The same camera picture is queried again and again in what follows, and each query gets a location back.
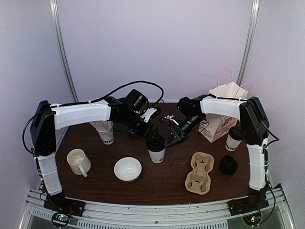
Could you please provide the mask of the brown pulp cup carrier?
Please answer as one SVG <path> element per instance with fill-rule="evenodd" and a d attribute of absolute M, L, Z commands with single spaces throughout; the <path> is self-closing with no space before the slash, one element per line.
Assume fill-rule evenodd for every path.
<path fill-rule="evenodd" d="M 190 164 L 193 170 L 186 176 L 185 188 L 189 192 L 205 195 L 211 186 L 209 172 L 213 169 L 214 158 L 210 154 L 196 152 L 193 154 Z"/>

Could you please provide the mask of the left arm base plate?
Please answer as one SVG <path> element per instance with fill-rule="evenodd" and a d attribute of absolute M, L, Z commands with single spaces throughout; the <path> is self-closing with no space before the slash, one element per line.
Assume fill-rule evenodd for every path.
<path fill-rule="evenodd" d="M 73 199 L 65 199 L 63 204 L 60 204 L 59 207 L 54 205 L 49 197 L 46 197 L 44 201 L 44 208 L 50 209 L 52 211 L 64 213 L 67 215 L 81 217 L 85 209 L 85 202 Z"/>

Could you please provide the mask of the black coffee cup lid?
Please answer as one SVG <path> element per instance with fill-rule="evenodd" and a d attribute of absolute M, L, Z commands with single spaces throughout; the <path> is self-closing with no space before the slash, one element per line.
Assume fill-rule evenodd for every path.
<path fill-rule="evenodd" d="M 241 128 L 239 126 L 233 126 L 229 129 L 229 136 L 236 140 L 236 141 L 241 141 L 243 140 L 242 133 L 241 133 Z"/>

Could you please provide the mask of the white paper coffee cup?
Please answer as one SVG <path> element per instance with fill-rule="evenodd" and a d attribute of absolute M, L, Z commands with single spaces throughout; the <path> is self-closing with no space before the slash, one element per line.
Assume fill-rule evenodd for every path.
<path fill-rule="evenodd" d="M 237 147 L 239 146 L 240 143 L 241 143 L 241 140 L 235 140 L 230 135 L 228 135 L 226 143 L 225 143 L 225 148 L 228 151 L 233 152 L 237 149 Z"/>
<path fill-rule="evenodd" d="M 164 161 L 165 148 L 160 151 L 152 151 L 148 149 L 149 157 L 153 163 L 159 164 Z"/>

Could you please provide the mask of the white paper takeout bag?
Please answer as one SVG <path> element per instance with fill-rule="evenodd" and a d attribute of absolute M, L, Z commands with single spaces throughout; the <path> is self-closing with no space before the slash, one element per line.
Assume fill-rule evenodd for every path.
<path fill-rule="evenodd" d="M 231 77 L 226 84 L 220 85 L 220 75 L 225 71 L 229 71 Z M 248 92 L 252 89 L 252 84 L 244 83 L 239 86 L 235 82 L 231 82 L 232 78 L 233 72 L 230 69 L 223 69 L 218 75 L 217 86 L 210 89 L 209 93 L 219 97 L 246 99 Z M 229 129 L 235 126 L 236 123 L 236 118 L 224 115 L 207 114 L 206 121 L 203 120 L 200 122 L 198 132 L 212 143 L 227 134 Z"/>

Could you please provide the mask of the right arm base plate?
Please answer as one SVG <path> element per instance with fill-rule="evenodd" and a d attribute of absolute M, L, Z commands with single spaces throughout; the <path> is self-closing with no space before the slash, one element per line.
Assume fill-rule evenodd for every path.
<path fill-rule="evenodd" d="M 231 216 L 257 211 L 259 208 L 266 208 L 269 206 L 268 201 L 263 198 L 260 201 L 251 200 L 249 197 L 240 199 L 232 199 L 227 202 Z"/>

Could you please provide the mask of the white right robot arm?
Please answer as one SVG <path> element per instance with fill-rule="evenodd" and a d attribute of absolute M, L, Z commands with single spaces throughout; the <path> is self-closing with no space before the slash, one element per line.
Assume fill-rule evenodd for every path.
<path fill-rule="evenodd" d="M 253 96 L 242 99 L 203 94 L 193 99 L 181 98 L 177 108 L 185 116 L 184 120 L 177 122 L 174 118 L 161 119 L 170 126 L 165 147 L 184 142 L 192 129 L 206 119 L 207 115 L 222 115 L 239 121 L 240 136 L 246 143 L 250 165 L 248 197 L 244 200 L 244 206 L 247 210 L 255 210 L 263 202 L 268 186 L 269 166 L 269 121 L 259 98 Z"/>

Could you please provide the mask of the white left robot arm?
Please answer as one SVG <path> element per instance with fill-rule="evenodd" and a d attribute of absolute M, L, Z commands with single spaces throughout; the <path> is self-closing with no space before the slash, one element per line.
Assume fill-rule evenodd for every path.
<path fill-rule="evenodd" d="M 153 105 L 141 114 L 140 110 L 146 102 L 147 98 L 133 89 L 126 97 L 119 99 L 107 96 L 72 104 L 50 104 L 46 100 L 39 103 L 30 126 L 33 143 L 31 152 L 44 182 L 49 202 L 58 212 L 64 212 L 69 204 L 57 171 L 55 132 L 73 125 L 112 121 L 125 125 L 138 136 L 149 140 L 157 130 L 150 119 L 158 116 L 161 109 Z"/>

